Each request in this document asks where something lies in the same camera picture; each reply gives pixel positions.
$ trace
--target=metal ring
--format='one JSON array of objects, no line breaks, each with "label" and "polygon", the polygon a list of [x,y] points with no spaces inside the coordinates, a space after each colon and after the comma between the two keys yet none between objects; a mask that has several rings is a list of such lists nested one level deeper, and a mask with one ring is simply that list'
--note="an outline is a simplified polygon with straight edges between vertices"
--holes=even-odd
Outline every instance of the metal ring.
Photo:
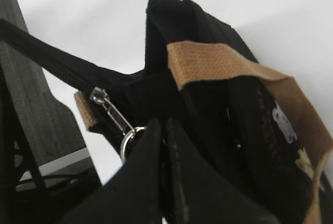
[{"label": "metal ring", "polygon": [[146,130],[147,127],[135,127],[135,132],[133,130],[130,130],[123,138],[123,140],[121,141],[121,145],[120,145],[120,159],[121,162],[124,163],[126,161],[126,157],[125,157],[125,151],[126,151],[126,145],[127,143],[133,139],[133,137],[135,136],[135,134],[141,130]]}]

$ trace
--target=zipper pull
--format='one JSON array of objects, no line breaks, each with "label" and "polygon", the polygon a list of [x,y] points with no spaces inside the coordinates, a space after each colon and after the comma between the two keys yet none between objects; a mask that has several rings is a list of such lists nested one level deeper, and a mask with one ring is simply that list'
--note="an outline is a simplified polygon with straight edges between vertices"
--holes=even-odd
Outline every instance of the zipper pull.
[{"label": "zipper pull", "polygon": [[103,106],[109,117],[117,125],[123,136],[129,128],[132,133],[136,133],[135,128],[127,121],[127,119],[119,112],[119,110],[111,103],[110,97],[104,89],[95,87],[90,95],[90,100],[96,104]]},{"label": "zipper pull", "polygon": [[125,163],[126,145],[128,144],[128,142],[133,141],[137,132],[145,131],[147,129],[147,126],[133,128],[133,126],[127,121],[126,118],[124,118],[124,116],[113,105],[113,103],[111,103],[110,97],[104,89],[95,87],[90,95],[90,100],[100,106],[103,106],[109,117],[113,120],[113,122],[117,125],[118,129],[122,132],[124,137],[120,144],[120,159],[122,163]]}]

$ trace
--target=white background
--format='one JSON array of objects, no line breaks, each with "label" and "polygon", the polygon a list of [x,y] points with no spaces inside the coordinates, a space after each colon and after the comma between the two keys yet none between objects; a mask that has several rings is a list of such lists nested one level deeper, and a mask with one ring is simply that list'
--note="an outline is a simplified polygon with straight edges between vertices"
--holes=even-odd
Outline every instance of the white background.
[{"label": "white background", "polygon": [[[333,133],[332,0],[193,0],[231,24],[260,63],[293,75]],[[123,73],[144,67],[148,0],[18,0],[30,34]],[[98,134],[88,133],[75,89],[46,72],[54,96],[74,112],[105,183],[121,166]],[[333,181],[333,162],[326,168]]]}]

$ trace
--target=beige webbing strap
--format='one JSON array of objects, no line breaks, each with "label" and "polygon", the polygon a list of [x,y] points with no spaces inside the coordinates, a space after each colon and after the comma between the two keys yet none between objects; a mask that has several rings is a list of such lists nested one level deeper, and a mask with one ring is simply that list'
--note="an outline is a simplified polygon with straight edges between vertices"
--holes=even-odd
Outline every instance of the beige webbing strap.
[{"label": "beige webbing strap", "polygon": [[189,82],[227,80],[243,75],[256,76],[262,81],[289,118],[299,139],[303,140],[314,169],[313,202],[304,224],[320,223],[319,180],[333,150],[333,140],[295,79],[249,61],[224,44],[184,41],[168,44],[167,48],[169,68],[179,90]]},{"label": "beige webbing strap", "polygon": [[78,91],[74,94],[76,105],[78,106],[79,112],[83,119],[85,128],[89,131],[91,127],[97,124],[98,118],[95,116],[94,112],[91,109],[90,101],[86,98],[83,92]]}]

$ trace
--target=dark gray wall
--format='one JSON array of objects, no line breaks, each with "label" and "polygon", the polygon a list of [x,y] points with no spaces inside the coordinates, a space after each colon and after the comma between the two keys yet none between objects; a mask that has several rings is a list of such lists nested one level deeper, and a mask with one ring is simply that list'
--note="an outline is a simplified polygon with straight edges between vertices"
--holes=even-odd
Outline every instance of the dark gray wall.
[{"label": "dark gray wall", "polygon": [[[0,0],[0,18],[27,31],[17,0]],[[40,66],[3,42],[0,65],[39,165],[85,147],[72,112],[52,96]]]}]

